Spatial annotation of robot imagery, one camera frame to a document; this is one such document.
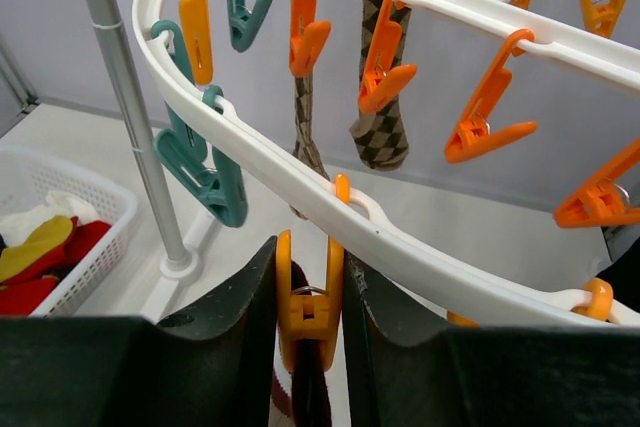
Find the brown patterned sock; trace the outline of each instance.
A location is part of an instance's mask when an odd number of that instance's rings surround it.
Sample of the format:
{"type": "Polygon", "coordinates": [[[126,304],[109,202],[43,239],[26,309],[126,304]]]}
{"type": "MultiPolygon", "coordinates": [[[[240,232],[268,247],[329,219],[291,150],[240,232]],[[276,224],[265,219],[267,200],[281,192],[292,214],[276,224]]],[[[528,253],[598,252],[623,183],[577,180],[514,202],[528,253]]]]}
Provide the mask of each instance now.
{"type": "MultiPolygon", "coordinates": [[[[295,97],[294,106],[296,111],[296,145],[292,155],[311,167],[317,173],[329,180],[327,171],[324,170],[320,152],[311,134],[311,121],[313,113],[313,73],[307,77],[294,78],[295,97]]],[[[291,207],[291,210],[301,219],[306,219],[302,213],[291,207]]]]}
{"type": "MultiPolygon", "coordinates": [[[[382,0],[362,0],[362,49],[360,53],[360,82],[367,60],[373,31],[376,27],[382,0]]],[[[402,38],[393,59],[395,67],[402,62],[404,42],[411,17],[411,9],[392,10],[391,20],[402,26],[402,38]]],[[[394,170],[402,165],[409,154],[409,142],[400,115],[400,102],[396,96],[376,114],[359,113],[358,120],[349,129],[356,144],[360,160],[375,170],[394,170]]]]}

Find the yellow cloth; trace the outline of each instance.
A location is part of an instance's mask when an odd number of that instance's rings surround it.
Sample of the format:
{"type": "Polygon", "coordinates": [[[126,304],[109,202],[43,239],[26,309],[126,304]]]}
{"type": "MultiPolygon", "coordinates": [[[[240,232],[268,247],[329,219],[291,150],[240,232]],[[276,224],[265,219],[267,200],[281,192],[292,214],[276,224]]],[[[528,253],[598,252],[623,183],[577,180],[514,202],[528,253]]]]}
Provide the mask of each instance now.
{"type": "Polygon", "coordinates": [[[58,247],[73,232],[68,217],[56,215],[34,230],[24,244],[8,247],[0,255],[0,282],[18,275],[40,257],[58,247]]]}

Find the white plastic hanger frame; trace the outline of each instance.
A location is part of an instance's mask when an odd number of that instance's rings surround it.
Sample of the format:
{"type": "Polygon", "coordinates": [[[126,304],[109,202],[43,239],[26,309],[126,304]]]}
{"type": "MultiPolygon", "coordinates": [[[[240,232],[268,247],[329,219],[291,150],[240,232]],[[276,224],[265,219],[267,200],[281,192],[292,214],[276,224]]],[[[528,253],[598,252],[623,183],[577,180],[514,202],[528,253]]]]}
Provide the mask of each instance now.
{"type": "MultiPolygon", "coordinates": [[[[402,1],[502,38],[531,29],[536,41],[518,44],[529,54],[640,93],[640,52],[630,47],[499,0],[402,1]]],[[[227,99],[216,99],[223,114],[205,105],[202,92],[171,61],[165,48],[168,36],[151,39],[164,2],[133,2],[134,34],[163,98],[200,135],[347,250],[416,294],[480,324],[612,326],[570,312],[588,304],[590,293],[541,292],[461,262],[395,227],[377,202],[352,188],[352,203],[365,210],[368,218],[363,217],[335,197],[331,182],[242,122],[227,99]]],[[[640,326],[640,314],[616,301],[610,320],[640,326]]]]}

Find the clothes drying rack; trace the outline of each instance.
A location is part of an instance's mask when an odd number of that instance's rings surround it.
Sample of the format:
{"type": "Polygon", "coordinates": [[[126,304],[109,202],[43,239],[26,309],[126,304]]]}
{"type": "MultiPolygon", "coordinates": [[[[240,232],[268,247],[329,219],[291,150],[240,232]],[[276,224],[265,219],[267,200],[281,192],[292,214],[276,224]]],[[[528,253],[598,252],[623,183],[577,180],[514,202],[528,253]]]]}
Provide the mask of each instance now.
{"type": "MultiPolygon", "coordinates": [[[[569,289],[541,292],[484,272],[440,252],[395,227],[383,209],[363,192],[351,189],[351,203],[338,200],[334,185],[240,120],[231,102],[218,96],[222,114],[201,101],[202,93],[173,64],[166,50],[168,34],[151,39],[165,0],[134,0],[133,26],[148,68],[172,109],[257,180],[294,206],[346,249],[398,284],[441,307],[493,325],[608,325],[571,309],[588,304],[591,294],[569,289]]],[[[560,63],[640,94],[640,51],[504,3],[508,0],[400,0],[449,21],[505,38],[528,28],[533,42],[518,47],[541,60],[560,63]]],[[[115,0],[87,0],[96,36],[123,111],[145,188],[167,256],[161,279],[143,315],[158,320],[182,288],[202,272],[199,249],[216,222],[208,213],[196,219],[184,239],[161,167],[152,150],[152,133],[137,75],[115,0]]],[[[640,314],[615,302],[610,320],[640,326],[640,314]]]]}

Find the metal pole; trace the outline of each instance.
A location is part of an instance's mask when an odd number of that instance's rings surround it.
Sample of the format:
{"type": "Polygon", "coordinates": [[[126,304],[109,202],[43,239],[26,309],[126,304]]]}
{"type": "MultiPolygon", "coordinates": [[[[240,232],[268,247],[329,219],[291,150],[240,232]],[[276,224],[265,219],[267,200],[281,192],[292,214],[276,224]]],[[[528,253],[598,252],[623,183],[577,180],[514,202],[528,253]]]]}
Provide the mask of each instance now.
{"type": "Polygon", "coordinates": [[[167,257],[176,270],[181,270],[189,264],[191,255],[182,242],[162,166],[153,154],[153,134],[118,4],[116,0],[86,1],[167,257]]]}

